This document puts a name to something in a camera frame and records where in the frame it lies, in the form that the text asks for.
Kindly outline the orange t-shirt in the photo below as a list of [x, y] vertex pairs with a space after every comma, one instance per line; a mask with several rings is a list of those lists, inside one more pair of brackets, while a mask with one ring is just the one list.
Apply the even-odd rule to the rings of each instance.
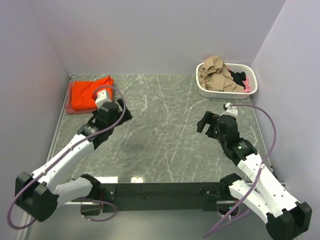
[[95, 111], [97, 106], [93, 96], [95, 90], [101, 86], [113, 86], [114, 80], [108, 76], [95, 81], [74, 81], [68, 86], [67, 109], [71, 113], [89, 113]]

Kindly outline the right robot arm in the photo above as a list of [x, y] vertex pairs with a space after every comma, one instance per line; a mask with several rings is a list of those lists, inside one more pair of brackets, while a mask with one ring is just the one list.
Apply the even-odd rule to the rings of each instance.
[[206, 111], [196, 131], [201, 133], [205, 125], [209, 125], [205, 134], [216, 139], [227, 158], [252, 181], [248, 186], [239, 175], [227, 175], [220, 180], [220, 195], [245, 204], [265, 223], [273, 240], [293, 240], [306, 232], [312, 208], [292, 196], [266, 167], [256, 148], [240, 137], [235, 116]]

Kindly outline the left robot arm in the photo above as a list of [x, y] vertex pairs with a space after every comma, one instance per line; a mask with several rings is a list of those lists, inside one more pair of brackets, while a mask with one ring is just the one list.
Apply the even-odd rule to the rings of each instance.
[[132, 118], [122, 98], [104, 102], [56, 156], [31, 174], [22, 172], [16, 178], [14, 204], [43, 222], [67, 202], [78, 198], [100, 200], [101, 183], [89, 174], [63, 184], [60, 181], [76, 163], [108, 140], [117, 126]]

